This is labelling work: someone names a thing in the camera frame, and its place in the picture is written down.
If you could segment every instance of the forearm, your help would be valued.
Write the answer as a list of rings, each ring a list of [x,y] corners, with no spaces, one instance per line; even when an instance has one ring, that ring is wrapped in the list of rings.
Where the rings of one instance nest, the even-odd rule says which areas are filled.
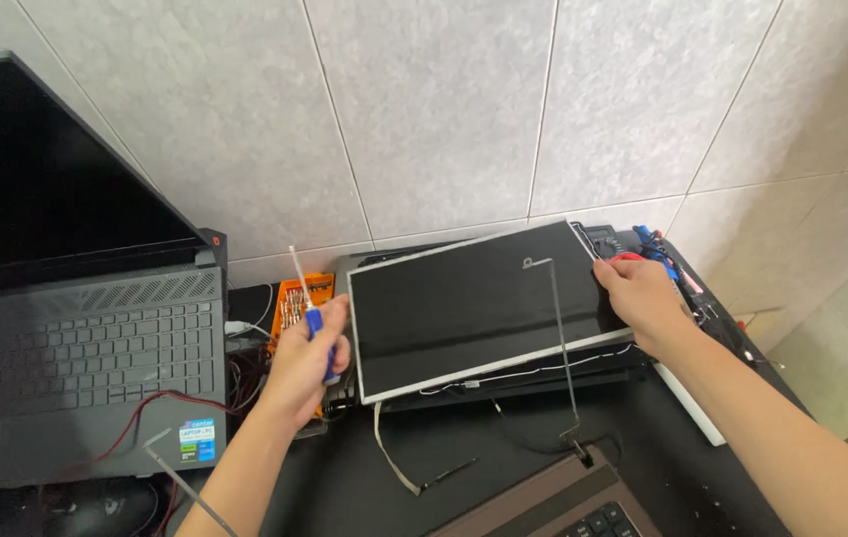
[[[201,496],[241,537],[258,535],[294,427],[257,405],[228,445]],[[227,535],[199,505],[193,505],[176,537]]]
[[[848,445],[692,326],[658,355],[794,535],[848,535]]]

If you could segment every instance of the blue tool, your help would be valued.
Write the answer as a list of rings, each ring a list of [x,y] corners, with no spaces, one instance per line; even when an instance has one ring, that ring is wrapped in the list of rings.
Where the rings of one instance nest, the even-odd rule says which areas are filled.
[[[640,248],[640,255],[644,256],[646,259],[652,259],[653,261],[659,261],[666,267],[666,271],[669,274],[669,277],[672,278],[673,281],[679,281],[679,273],[676,272],[676,269],[669,266],[669,263],[666,262],[666,256],[656,251],[660,246],[655,243],[655,237],[652,232],[649,231],[649,228],[646,226],[633,226],[633,231],[636,231],[636,234],[640,236],[640,246],[648,247],[648,248]]]
[[[318,307],[311,303],[311,293],[308,290],[308,284],[305,283],[305,274],[302,272],[302,266],[298,264],[298,254],[295,252],[295,247],[288,247],[291,251],[291,261],[295,263],[295,270],[298,272],[298,281],[302,283],[302,290],[305,292],[305,321],[308,323],[309,340],[314,339],[314,335],[322,329],[325,324],[321,320],[321,311]],[[332,371],[332,366],[335,365],[335,347],[328,349],[328,369],[325,371],[325,385],[330,386],[337,384],[341,380],[340,374],[335,374]]]

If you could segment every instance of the blue screwdriver handle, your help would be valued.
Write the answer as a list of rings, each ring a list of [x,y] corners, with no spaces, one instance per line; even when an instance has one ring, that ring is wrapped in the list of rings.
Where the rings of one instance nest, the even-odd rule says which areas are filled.
[[[309,341],[314,339],[314,335],[325,325],[321,321],[321,311],[315,307],[311,307],[305,311],[305,320],[308,322]],[[332,371],[332,366],[335,365],[335,347],[328,349],[328,370],[325,371],[325,385],[330,386],[341,380],[340,374],[335,374]]]

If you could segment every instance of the hand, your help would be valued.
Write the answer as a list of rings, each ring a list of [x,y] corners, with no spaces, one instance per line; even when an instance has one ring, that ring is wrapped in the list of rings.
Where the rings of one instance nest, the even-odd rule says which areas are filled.
[[[636,343],[650,356],[658,359],[665,341],[696,330],[662,263],[597,260],[593,272],[609,291],[613,311],[632,327]]]
[[[325,302],[321,310],[324,327],[309,341],[305,320],[282,331],[271,362],[271,373],[264,385],[262,397],[255,403],[276,419],[287,421],[293,432],[305,426],[314,416],[325,394],[325,371],[328,369],[328,349],[335,345],[335,365],[332,371],[343,372],[350,361],[351,345],[341,333],[347,322],[348,297],[338,295]]]

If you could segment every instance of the desk surface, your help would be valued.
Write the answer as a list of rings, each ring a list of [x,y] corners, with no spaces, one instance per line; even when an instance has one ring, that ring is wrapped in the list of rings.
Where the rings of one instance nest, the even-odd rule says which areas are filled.
[[[267,289],[230,296],[232,317],[254,321]],[[770,366],[760,364],[758,372],[801,406]],[[572,424],[568,398],[552,393],[500,403],[512,427],[546,446]],[[577,389],[577,403],[589,435],[615,432],[622,440],[620,474],[664,535],[788,535],[732,450],[706,441],[651,368],[642,381]],[[512,444],[487,401],[383,415],[381,435],[414,482],[428,482],[471,457],[479,460],[416,498],[378,449],[370,408],[350,409],[326,435],[291,446],[262,534],[420,535],[559,458]],[[599,445],[615,457],[612,444]],[[208,473],[187,478],[200,488]],[[178,528],[188,507],[179,509],[170,529]]]

